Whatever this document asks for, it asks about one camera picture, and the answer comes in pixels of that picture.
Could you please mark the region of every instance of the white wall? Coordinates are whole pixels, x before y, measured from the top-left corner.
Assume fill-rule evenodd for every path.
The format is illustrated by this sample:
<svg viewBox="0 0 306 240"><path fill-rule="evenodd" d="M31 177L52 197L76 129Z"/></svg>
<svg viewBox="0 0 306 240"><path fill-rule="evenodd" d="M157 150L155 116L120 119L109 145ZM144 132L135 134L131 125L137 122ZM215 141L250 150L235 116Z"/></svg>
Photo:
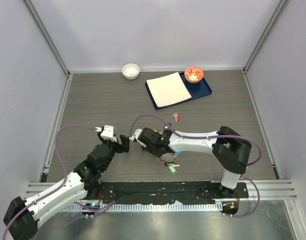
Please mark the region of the white wall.
<svg viewBox="0 0 306 240"><path fill-rule="evenodd" d="M289 2L249 79L278 170L292 180L306 218L306 0Z"/></svg>
<svg viewBox="0 0 306 240"><path fill-rule="evenodd" d="M244 67L278 0L33 0L71 71Z"/></svg>
<svg viewBox="0 0 306 240"><path fill-rule="evenodd" d="M10 201L38 180L64 82L22 1L0 0L0 239Z"/></svg>

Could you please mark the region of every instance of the gray wood tabletop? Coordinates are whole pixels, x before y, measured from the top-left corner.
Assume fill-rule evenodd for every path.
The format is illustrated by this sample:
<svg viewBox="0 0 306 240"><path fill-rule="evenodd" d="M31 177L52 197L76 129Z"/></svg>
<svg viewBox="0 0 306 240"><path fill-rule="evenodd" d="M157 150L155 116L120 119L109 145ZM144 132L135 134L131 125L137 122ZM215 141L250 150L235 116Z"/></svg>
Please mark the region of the gray wood tabletop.
<svg viewBox="0 0 306 240"><path fill-rule="evenodd" d="M231 127L240 135L257 141L263 149L261 161L247 169L245 176L253 180L276 179L255 111L240 70L205 71L205 79L213 93L193 101L156 111L144 83L171 72L141 72L135 80L125 79L121 73L75 74L73 76L61 126L84 124L94 127L113 125L117 135L129 135L133 120L142 114L155 114L181 132L208 133L223 126ZM173 113L180 114L175 122ZM146 117L135 129L149 127L160 129L163 124ZM68 171L85 160L97 145L96 133L89 129L68 128L59 136L59 150ZM153 155L142 151L138 143L130 143L130 152L115 154L102 182L128 181L216 181L223 167L209 154L183 152L178 159L180 167L172 174ZM253 146L249 162L255 160L258 150ZM64 176L56 154L53 155L48 182L57 182Z"/></svg>

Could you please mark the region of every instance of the gray floor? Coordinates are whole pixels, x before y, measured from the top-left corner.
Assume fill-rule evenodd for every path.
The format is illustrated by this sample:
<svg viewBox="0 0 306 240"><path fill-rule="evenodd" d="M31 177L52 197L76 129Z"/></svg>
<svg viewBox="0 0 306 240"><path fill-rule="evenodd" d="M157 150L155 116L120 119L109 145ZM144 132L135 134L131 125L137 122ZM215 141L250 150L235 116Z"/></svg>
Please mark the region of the gray floor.
<svg viewBox="0 0 306 240"><path fill-rule="evenodd" d="M250 212L255 201L240 203L238 214ZM223 217L218 211L107 213L81 219L61 212L43 226L34 240L295 240L284 201L261 201L249 217Z"/></svg>
<svg viewBox="0 0 306 240"><path fill-rule="evenodd" d="M136 80L126 80L121 73L75 74L61 125L100 127L107 124L115 126L118 135L128 136L135 117L149 113L172 123L176 130L188 133L212 132L222 125L229 126L240 135L256 140L264 150L262 160L250 167L245 176L254 180L275 179L242 71L207 71L205 78L213 90L212 95L156 111L144 87L145 80L170 73L142 72ZM180 114L180 122L175 122L174 112ZM135 129L143 127L159 129L163 125L153 118L143 118ZM88 129L62 132L59 149L68 171L86 159L98 143L96 133ZM257 155L258 151L253 147L250 161ZM223 170L214 156L183 152L178 160L180 167L174 175L135 143L131 143L129 153L116 154L113 161L101 181L215 181L220 180ZM57 182L62 177L62 167L54 155L47 181Z"/></svg>

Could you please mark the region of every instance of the blue object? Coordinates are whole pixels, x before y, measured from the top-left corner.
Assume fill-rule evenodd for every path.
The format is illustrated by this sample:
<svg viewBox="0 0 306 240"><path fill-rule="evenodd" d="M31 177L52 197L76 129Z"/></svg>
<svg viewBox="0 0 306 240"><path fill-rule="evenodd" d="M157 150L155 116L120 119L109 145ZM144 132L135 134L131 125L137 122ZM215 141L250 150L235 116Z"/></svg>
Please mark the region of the blue object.
<svg viewBox="0 0 306 240"><path fill-rule="evenodd" d="M212 94L212 90L211 88L209 87L209 85L207 84L205 78L203 78L200 82L198 83L190 83L188 82L186 79L185 79L185 75L183 72L181 72L180 74L180 77L182 78L188 92L191 94L191 98L188 99L188 100L185 100L185 101L181 101L179 103L175 103L175 104L172 104L172 105L169 105L169 106L163 106L163 107L158 107L151 95L151 92L149 91L149 88L147 86L147 83L145 83L145 87L146 87L146 90L148 92L148 95L149 95L149 98L151 99L152 101L152 104L155 108L155 110L161 110L161 109L164 109L164 108L167 108L167 107L172 107L172 106L175 106L175 105L178 105L178 104L182 104L182 103L185 103L185 102L189 102L189 101L192 101L194 99L199 99L200 97L205 97L205 96L208 96L208 95L211 95Z"/></svg>

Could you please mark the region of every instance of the orange bowl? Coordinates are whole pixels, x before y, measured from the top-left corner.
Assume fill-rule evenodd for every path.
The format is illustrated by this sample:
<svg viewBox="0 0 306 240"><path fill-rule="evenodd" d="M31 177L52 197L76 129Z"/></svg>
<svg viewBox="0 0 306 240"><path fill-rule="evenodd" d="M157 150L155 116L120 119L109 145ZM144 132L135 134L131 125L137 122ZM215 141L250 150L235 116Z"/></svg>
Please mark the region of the orange bowl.
<svg viewBox="0 0 306 240"><path fill-rule="evenodd" d="M184 75L187 81L189 81L191 84L195 84L203 79L204 72L199 67L191 66L185 70Z"/></svg>

